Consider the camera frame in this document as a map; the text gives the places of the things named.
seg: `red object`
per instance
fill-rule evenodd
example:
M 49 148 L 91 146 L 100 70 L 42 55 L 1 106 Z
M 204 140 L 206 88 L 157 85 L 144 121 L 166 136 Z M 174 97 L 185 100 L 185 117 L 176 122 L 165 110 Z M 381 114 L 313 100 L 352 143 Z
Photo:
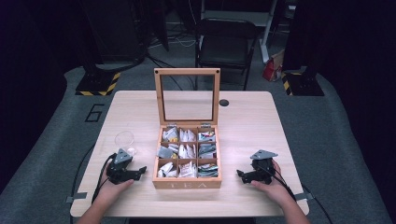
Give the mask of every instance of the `red object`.
M 274 80 L 274 59 L 268 60 L 267 64 L 264 67 L 264 71 L 262 72 L 262 77 L 267 79 L 268 81 Z

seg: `handheld controller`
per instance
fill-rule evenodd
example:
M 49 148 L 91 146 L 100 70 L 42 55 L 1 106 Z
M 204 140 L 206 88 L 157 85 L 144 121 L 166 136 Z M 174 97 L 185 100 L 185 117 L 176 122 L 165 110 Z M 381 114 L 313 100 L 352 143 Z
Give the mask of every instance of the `handheld controller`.
M 140 176 L 146 172 L 147 166 L 140 168 L 138 171 L 128 171 L 126 167 L 132 161 L 132 158 L 131 155 L 120 148 L 116 158 L 107 167 L 108 180 L 113 184 L 119 184 L 130 179 L 139 180 Z
M 252 172 L 244 173 L 240 170 L 236 170 L 238 175 L 242 178 L 244 184 L 250 183 L 252 180 L 264 181 L 265 184 L 270 184 L 272 176 L 275 175 L 274 164 L 272 158 L 277 154 L 265 150 L 259 150 L 253 154 L 250 158 L 253 159 L 251 166 L 253 167 Z

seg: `forearm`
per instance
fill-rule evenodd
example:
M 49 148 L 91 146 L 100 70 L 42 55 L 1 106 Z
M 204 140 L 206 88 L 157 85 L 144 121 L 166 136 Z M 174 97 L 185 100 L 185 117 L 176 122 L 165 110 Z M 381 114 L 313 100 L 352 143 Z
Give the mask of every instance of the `forearm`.
M 282 203 L 280 207 L 283 210 L 286 223 L 293 224 L 309 224 L 309 220 L 301 210 L 300 206 L 293 199 L 288 202 Z
M 108 208 L 108 205 L 93 202 L 91 207 L 82 215 L 82 217 L 78 220 L 77 224 L 98 224 L 102 220 L 102 217 L 105 215 L 105 212 Z

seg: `tea bag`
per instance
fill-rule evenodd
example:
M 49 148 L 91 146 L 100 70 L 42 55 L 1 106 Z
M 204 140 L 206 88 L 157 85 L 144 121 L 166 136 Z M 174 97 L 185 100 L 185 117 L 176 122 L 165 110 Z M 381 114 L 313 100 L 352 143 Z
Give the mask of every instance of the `tea bag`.
M 216 136 L 215 132 L 205 132 L 205 133 L 198 133 L 198 141 L 200 142 L 215 142 Z
M 180 142 L 187 142 L 188 140 L 189 136 L 187 135 L 187 132 L 180 129 Z
M 197 168 L 192 161 L 178 167 L 180 170 L 178 177 L 197 177 Z
M 162 159 L 170 159 L 172 158 L 173 154 L 174 154 L 173 150 L 163 146 L 160 146 L 160 148 L 158 148 L 157 151 L 157 156 Z
M 200 177 L 216 177 L 219 176 L 219 167 L 214 163 L 198 166 L 198 176 Z
M 178 142 L 177 128 L 173 127 L 168 131 L 163 131 L 164 142 Z
M 176 144 L 169 144 L 168 148 L 174 151 L 175 153 L 178 153 L 178 145 Z
M 195 133 L 193 133 L 191 130 L 187 130 L 187 136 L 189 137 L 189 142 L 195 142 L 197 140 Z
M 187 155 L 187 150 L 186 148 L 184 148 L 183 145 L 180 145 L 180 147 L 178 147 L 178 157 L 181 159 L 187 159 L 188 155 Z
M 213 159 L 215 158 L 216 145 L 214 144 L 201 144 L 199 147 L 199 158 L 200 159 Z
M 195 149 L 195 145 L 192 145 L 192 147 L 190 147 L 189 145 L 187 145 L 187 157 L 189 159 L 195 159 L 196 158 L 196 149 Z
M 174 168 L 173 163 L 170 161 L 160 168 L 157 176 L 158 177 L 176 177 L 176 168 Z

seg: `wooden table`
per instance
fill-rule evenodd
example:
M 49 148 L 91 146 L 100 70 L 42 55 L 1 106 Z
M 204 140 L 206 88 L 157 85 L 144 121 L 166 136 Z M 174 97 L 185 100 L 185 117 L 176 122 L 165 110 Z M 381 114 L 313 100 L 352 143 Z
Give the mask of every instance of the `wooden table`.
M 271 93 L 221 91 L 219 98 L 230 102 L 219 107 L 220 189 L 155 189 L 151 178 L 160 130 L 156 92 L 118 91 L 78 189 L 80 193 L 87 192 L 87 198 L 74 201 L 71 215 L 80 217 L 89 208 L 103 163 L 118 151 L 114 138 L 128 130 L 134 133 L 137 150 L 128 169 L 148 169 L 140 181 L 122 193 L 107 211 L 107 217 L 282 216 L 275 203 L 243 184 L 236 173 L 237 169 L 253 171 L 250 156 L 259 149 L 272 151 L 278 154 L 275 159 L 294 194 L 303 192 Z M 306 214 L 309 212 L 306 201 L 298 204 Z

